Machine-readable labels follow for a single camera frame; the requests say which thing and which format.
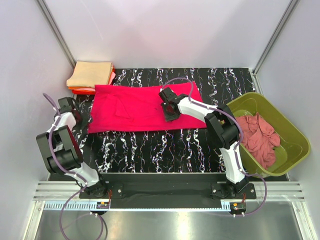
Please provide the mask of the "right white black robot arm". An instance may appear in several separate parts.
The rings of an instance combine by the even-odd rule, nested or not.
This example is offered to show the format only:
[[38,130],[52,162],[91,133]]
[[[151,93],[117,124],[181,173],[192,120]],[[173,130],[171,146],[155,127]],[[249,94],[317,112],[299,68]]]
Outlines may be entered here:
[[177,95],[169,87],[161,88],[159,97],[167,122],[175,121],[181,115],[200,120],[205,123],[213,145],[219,148],[225,165],[226,184],[220,190],[213,189],[213,196],[223,199],[242,194],[249,184],[239,150],[243,131],[230,108],[208,105],[186,94]]

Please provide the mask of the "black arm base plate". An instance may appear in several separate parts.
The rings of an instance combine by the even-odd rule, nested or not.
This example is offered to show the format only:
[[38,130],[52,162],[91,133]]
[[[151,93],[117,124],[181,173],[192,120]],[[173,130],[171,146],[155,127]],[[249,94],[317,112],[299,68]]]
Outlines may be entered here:
[[234,184],[224,173],[103,173],[102,181],[112,199],[134,195],[196,196],[218,200],[255,200],[253,183],[246,177]]

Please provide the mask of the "bright pink t shirt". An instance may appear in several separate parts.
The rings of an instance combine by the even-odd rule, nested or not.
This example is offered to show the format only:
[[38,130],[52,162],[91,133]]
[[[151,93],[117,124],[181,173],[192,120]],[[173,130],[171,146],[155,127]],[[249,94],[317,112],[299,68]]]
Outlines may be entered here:
[[167,122],[159,96],[160,86],[96,85],[88,133],[145,132],[204,129],[206,124],[189,115]]

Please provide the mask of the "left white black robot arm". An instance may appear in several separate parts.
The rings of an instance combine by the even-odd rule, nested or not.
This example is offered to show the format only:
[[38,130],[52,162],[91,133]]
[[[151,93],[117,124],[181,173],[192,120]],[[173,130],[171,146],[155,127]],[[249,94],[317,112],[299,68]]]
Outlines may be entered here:
[[55,103],[48,94],[44,93],[43,96],[55,111],[51,127],[36,136],[46,169],[50,174],[73,178],[89,196],[105,196],[108,191],[107,183],[97,170],[84,162],[83,154],[72,133],[74,128],[84,127],[76,100],[63,97]]

